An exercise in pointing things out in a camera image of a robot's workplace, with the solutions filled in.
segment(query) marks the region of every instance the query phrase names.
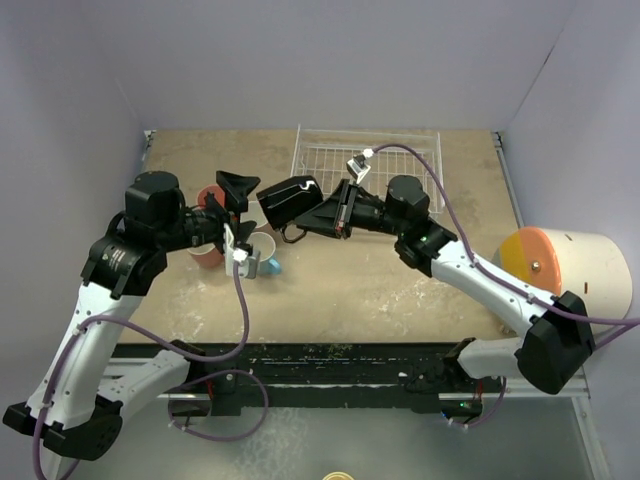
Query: black base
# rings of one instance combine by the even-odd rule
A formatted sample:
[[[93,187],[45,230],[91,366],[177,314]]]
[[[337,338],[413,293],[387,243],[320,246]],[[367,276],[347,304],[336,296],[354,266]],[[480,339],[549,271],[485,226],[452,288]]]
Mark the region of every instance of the black base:
[[[194,344],[208,356],[228,352],[234,344]],[[445,369],[454,343],[383,344],[247,344],[233,361],[198,364],[190,379],[229,368],[252,371],[266,386],[272,407],[405,408],[438,413],[441,393],[473,393],[477,381]],[[152,358],[160,347],[118,345],[114,357]],[[496,380],[485,379],[485,392],[498,392]],[[260,390],[245,377],[213,381],[212,415],[239,415],[243,407],[262,406]],[[207,393],[206,385],[190,393]]]

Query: wire dish rack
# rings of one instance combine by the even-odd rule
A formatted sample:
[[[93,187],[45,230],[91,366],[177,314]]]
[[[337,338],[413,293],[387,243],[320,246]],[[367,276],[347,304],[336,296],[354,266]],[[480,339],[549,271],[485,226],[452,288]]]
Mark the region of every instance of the wire dish rack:
[[[291,165],[291,176],[313,175],[322,193],[330,195],[342,178],[351,178],[347,161],[383,143],[402,143],[414,148],[429,163],[442,182],[440,134],[404,135],[366,131],[310,130],[298,126],[298,135]],[[363,185],[370,193],[383,198],[389,181],[396,175],[411,175],[422,183],[429,195],[429,212],[442,213],[444,201],[436,184],[424,166],[410,153],[399,148],[387,148],[369,159],[371,171]]]

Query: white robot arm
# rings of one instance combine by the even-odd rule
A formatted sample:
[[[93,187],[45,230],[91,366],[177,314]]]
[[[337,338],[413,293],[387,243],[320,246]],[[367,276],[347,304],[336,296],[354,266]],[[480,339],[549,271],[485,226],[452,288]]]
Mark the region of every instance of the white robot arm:
[[[217,182],[227,195],[225,207],[210,195],[206,208],[195,209],[184,204],[175,176],[139,175],[126,192],[125,211],[91,247],[74,314],[47,374],[3,418],[14,430],[43,440],[46,478],[58,477],[64,457],[101,457],[138,410],[187,380],[191,362],[161,350],[127,375],[100,383],[124,328],[101,318],[129,320],[166,268],[167,252],[213,243],[232,263],[241,262],[239,276],[255,277],[259,252],[245,243],[255,223],[237,219],[259,179],[217,172]]]
[[[354,181],[341,180],[333,194],[304,213],[289,215],[301,197],[319,190],[317,185],[309,188],[307,177],[294,177],[259,192],[258,200],[271,226],[285,239],[291,223],[305,233],[337,239],[349,238],[352,228],[396,236],[394,248],[406,265],[466,293],[518,335],[505,340],[463,340],[448,358],[453,374],[475,379],[524,377],[545,393],[558,393],[595,345],[588,324],[568,320],[540,305],[586,316],[584,302],[571,292],[558,298],[527,285],[475,254],[429,216],[430,199],[416,177],[392,178],[384,199],[368,193],[358,185],[369,170],[366,152],[348,162]],[[527,296],[516,295],[506,284]]]

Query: blue cup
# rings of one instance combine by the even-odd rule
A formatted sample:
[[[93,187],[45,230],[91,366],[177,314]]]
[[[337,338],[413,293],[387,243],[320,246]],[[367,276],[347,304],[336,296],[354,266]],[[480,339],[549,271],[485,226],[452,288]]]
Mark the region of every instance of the blue cup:
[[[264,232],[254,232],[249,236],[249,242],[254,249],[260,251],[260,263],[258,275],[278,275],[282,273],[282,267],[276,260],[276,241],[271,235]]]

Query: white wall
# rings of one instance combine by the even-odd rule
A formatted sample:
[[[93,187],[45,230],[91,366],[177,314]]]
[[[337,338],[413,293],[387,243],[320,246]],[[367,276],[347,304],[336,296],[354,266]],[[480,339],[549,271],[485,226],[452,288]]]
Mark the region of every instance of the white wall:
[[[505,135],[528,224],[600,232],[640,282],[640,2],[579,2]],[[638,288],[630,314],[640,316]],[[617,479],[640,478],[640,329],[588,362],[596,421]]]
[[[507,125],[575,0],[82,0],[145,128]]]
[[[74,1],[2,2],[0,65],[4,414],[46,372],[143,136]],[[0,426],[2,478],[32,478],[29,441]]]

